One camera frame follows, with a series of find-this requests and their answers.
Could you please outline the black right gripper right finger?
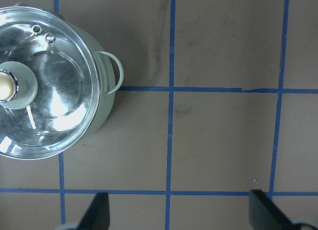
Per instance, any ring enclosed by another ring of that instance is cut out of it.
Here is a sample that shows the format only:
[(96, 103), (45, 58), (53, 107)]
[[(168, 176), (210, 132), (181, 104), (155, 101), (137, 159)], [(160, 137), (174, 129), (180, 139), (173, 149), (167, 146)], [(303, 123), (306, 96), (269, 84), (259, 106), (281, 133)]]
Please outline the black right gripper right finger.
[(254, 230), (300, 230), (262, 190), (250, 190), (248, 219)]

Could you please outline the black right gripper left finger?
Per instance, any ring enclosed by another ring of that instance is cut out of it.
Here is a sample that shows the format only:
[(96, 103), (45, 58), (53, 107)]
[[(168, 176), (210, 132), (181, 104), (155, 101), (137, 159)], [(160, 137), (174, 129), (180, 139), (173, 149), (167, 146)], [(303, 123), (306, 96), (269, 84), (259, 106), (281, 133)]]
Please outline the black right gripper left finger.
[(97, 193), (79, 223), (79, 230), (108, 230), (109, 227), (108, 193)]

